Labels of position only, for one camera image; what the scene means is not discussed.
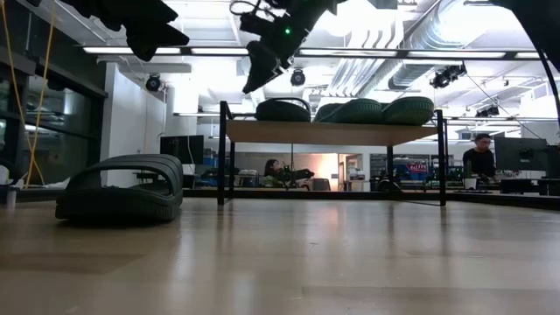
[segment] yellow cable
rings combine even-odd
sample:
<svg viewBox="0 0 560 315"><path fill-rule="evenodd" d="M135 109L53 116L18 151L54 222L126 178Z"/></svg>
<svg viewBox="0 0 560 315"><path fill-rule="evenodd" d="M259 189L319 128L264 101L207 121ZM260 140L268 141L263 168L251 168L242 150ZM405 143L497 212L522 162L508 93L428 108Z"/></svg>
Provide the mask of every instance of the yellow cable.
<svg viewBox="0 0 560 315"><path fill-rule="evenodd" d="M41 89L41 97L38 101L38 113L37 121L35 122L35 138L33 139L33 147L31 148L31 161L29 162L29 173L27 174L27 180L25 181L25 188L29 187L29 181L33 174L33 164L35 162L35 150L37 149L37 139L39 139L39 122L41 121L41 109L43 108L43 101L45 100L45 90L46 90L46 73L49 68L49 60L51 58L51 43L53 42L54 33L54 8L56 4L52 1L51 10L51 30L49 31L49 40L46 42L46 57L45 57L45 71L43 72L43 88Z"/></svg>
<svg viewBox="0 0 560 315"><path fill-rule="evenodd" d="M6 18L6 7L4 4L4 0L2 0L2 16L3 16L3 28L4 28L4 32L6 35L6 46L8 48L8 59L10 60L10 68L11 68L11 78L13 80L14 83L14 91L16 93L16 103L17 103L17 107L19 108L19 118L21 121L22 126L25 129L25 118L24 118L24 111L21 107L21 100L19 99L19 90L18 90L18 84L16 82L16 70L14 67L14 60L13 57L11 55L11 43L10 43L10 32L8 31L8 19ZM29 151L31 152L32 149L32 142L29 139L29 134L26 134L27 137L27 145L29 147ZM45 184L45 179L43 178L43 173L41 173L41 170L39 169L39 166L37 165L37 162L33 163L35 165L35 168L37 168L37 173L41 178L41 183L43 183L43 185Z"/></svg>

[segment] man with glasses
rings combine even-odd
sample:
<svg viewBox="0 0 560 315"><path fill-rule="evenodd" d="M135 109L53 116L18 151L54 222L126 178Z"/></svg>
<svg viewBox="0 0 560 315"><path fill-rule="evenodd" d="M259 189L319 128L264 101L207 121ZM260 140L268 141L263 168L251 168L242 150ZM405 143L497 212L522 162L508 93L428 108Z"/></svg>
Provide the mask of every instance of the man with glasses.
<svg viewBox="0 0 560 315"><path fill-rule="evenodd" d="M465 172L468 167L468 162L471 162L472 174L478 174L479 177L488 182L489 179L496 181L496 167L494 166L494 154L490 151L489 147L492 143L492 138L488 134L479 134L474 138L476 147L468 150L463 155L463 166Z"/></svg>

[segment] black shirt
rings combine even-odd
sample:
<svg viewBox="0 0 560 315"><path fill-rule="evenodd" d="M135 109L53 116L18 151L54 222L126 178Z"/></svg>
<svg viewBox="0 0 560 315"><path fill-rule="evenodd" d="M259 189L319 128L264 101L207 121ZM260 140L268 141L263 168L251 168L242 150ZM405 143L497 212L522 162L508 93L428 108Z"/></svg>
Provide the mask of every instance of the black shirt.
<svg viewBox="0 0 560 315"><path fill-rule="evenodd" d="M496 175L496 168L494 167L494 154L490 150L478 152L475 149L470 149L465 152L463 155L465 173L467 172L467 161L471 161L471 170L473 174L484 174L488 177Z"/></svg>

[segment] wooden tabletop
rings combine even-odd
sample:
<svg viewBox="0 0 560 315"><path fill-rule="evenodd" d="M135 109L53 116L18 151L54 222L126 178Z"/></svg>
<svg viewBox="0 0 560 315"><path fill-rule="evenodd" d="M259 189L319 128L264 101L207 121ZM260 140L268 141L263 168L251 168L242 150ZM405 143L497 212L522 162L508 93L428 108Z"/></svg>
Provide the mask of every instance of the wooden tabletop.
<svg viewBox="0 0 560 315"><path fill-rule="evenodd" d="M432 136L435 127L319 122L227 121L233 142L390 146Z"/></svg>

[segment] wooden floor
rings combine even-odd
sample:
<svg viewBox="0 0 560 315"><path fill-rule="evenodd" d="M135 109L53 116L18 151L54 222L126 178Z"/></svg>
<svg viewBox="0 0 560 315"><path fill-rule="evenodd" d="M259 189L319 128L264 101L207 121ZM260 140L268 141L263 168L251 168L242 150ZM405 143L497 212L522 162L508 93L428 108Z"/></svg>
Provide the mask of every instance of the wooden floor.
<svg viewBox="0 0 560 315"><path fill-rule="evenodd" d="M558 314L560 213L186 199L150 227L0 209L0 314Z"/></svg>

